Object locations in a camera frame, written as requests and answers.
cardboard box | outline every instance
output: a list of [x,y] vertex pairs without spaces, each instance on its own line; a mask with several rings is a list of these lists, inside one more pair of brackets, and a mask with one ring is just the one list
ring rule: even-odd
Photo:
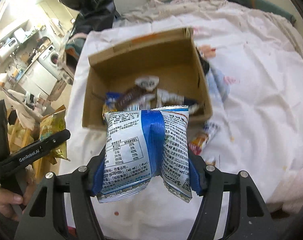
[[153,33],[90,55],[83,127],[106,130],[102,121],[106,92],[125,92],[145,75],[159,77],[157,88],[196,99],[203,106],[189,123],[208,120],[213,111],[192,34],[192,28]]

yellow snack bag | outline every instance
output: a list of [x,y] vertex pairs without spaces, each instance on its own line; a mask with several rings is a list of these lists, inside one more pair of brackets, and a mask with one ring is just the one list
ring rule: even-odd
[[[55,113],[49,116],[45,116],[43,118],[43,120],[40,123],[40,134],[39,134],[39,139],[41,141],[57,132],[66,129],[65,113],[66,113],[65,106],[61,106],[56,110]],[[61,158],[70,161],[67,158],[67,142],[63,142],[61,145],[51,150],[49,155],[46,156],[46,158],[49,158],[51,164],[57,163],[55,158]]]

kitchen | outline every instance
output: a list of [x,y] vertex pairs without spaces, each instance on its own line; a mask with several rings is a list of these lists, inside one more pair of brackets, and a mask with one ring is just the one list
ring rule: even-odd
[[77,12],[58,0],[6,0],[0,19],[0,82],[51,108],[73,76],[57,65]]

blue snack package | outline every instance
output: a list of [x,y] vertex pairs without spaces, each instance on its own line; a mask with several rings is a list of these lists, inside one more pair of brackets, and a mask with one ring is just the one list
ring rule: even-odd
[[121,93],[117,93],[117,92],[106,93],[105,104],[102,106],[102,120],[104,123],[106,122],[105,113],[117,111],[115,107],[115,102],[117,101],[118,98],[121,97],[121,95],[122,95]]
[[103,182],[94,192],[99,202],[136,194],[158,175],[170,192],[189,202],[188,107],[108,112],[105,117]]

nutrition facts table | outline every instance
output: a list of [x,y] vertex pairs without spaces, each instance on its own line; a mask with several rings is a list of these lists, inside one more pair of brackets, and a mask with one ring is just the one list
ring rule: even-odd
[[143,157],[138,137],[118,140],[106,148],[105,168],[130,163]]

